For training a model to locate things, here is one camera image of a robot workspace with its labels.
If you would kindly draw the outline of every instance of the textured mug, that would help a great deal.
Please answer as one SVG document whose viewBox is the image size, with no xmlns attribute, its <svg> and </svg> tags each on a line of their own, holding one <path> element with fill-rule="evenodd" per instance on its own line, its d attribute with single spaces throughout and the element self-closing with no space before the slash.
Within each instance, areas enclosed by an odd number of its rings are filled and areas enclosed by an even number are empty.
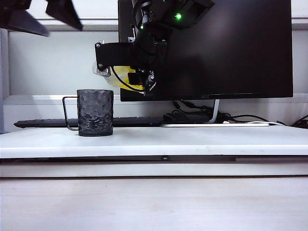
<svg viewBox="0 0 308 231">
<path fill-rule="evenodd" d="M 65 99 L 77 98 L 78 128 L 68 123 Z M 79 131 L 79 136 L 109 136 L 113 133 L 114 92 L 112 90 L 77 90 L 77 97 L 62 99 L 65 123 L 68 129 Z"/>
</svg>

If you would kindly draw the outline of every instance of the computer monitor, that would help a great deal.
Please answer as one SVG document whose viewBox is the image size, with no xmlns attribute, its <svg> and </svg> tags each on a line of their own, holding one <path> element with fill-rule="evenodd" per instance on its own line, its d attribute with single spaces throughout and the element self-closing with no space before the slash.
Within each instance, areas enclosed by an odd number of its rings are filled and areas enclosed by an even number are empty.
<svg viewBox="0 0 308 231">
<path fill-rule="evenodd" d="M 291 0 L 214 0 L 191 28 L 174 29 L 157 85 L 122 101 L 293 96 Z M 153 4 L 164 10 L 162 0 Z M 119 41 L 133 36 L 131 0 L 119 0 Z"/>
</svg>

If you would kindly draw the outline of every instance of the mug handle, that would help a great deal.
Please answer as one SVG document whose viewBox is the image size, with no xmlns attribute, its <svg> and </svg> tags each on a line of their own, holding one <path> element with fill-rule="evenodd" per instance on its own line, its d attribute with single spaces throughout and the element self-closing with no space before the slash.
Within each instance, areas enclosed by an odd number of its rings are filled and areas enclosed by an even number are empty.
<svg viewBox="0 0 308 231">
<path fill-rule="evenodd" d="M 68 129 L 70 129 L 71 131 L 78 131 L 79 130 L 78 128 L 71 128 L 71 126 L 69 126 L 69 124 L 68 124 L 67 113 L 66 113 L 66 105 L 65 105 L 65 99 L 66 98 L 77 98 L 77 96 L 65 96 L 65 97 L 63 97 L 62 98 L 62 104 L 63 104 L 63 109 L 64 109 L 64 117 L 65 117 L 66 127 Z"/>
</svg>

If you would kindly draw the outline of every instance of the white table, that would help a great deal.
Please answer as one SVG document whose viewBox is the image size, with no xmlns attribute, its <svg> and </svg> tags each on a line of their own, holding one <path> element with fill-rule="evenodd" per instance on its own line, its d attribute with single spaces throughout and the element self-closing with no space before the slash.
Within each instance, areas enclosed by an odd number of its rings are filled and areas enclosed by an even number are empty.
<svg viewBox="0 0 308 231">
<path fill-rule="evenodd" d="M 63 128 L 0 135 L 0 173 L 9 177 L 0 181 L 1 231 L 306 231 L 307 138 L 308 130 L 282 126 L 115 128 L 113 136 L 93 138 Z M 237 157 L 221 163 L 73 161 L 119 155 Z M 36 161 L 46 157 L 72 161 Z M 10 158 L 33 161 L 5 162 Z"/>
<path fill-rule="evenodd" d="M 0 135 L 0 158 L 97 156 L 236 156 L 210 162 L 40 162 L 0 165 L 3 177 L 264 176 L 308 175 L 308 130 L 249 128 L 114 128 L 107 137 L 80 137 L 65 128 L 35 128 Z"/>
</svg>

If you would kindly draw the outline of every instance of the plastic bag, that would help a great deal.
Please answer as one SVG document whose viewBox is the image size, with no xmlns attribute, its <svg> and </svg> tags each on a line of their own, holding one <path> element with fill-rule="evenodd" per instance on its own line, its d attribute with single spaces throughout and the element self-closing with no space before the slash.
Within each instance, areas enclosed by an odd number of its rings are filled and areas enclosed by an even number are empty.
<svg viewBox="0 0 308 231">
<path fill-rule="evenodd" d="M 135 70 L 131 69 L 129 66 L 115 66 L 114 69 L 115 69 L 117 75 L 120 77 L 120 79 L 123 80 L 126 84 L 128 84 L 128 85 L 130 85 L 133 88 L 138 89 L 138 90 L 143 89 L 143 86 L 141 86 L 141 85 L 131 85 L 131 84 L 128 83 L 128 72 L 135 72 Z M 96 74 L 97 76 L 103 77 L 107 81 L 107 83 L 112 87 L 123 88 L 123 89 L 126 89 L 126 90 L 134 91 L 134 90 L 128 88 L 127 86 L 125 86 L 124 84 L 122 84 L 116 78 L 116 76 L 114 75 L 112 70 L 111 70 L 111 73 L 109 75 L 99 74 L 98 70 L 97 70 L 96 63 L 93 64 L 93 73 Z"/>
</svg>

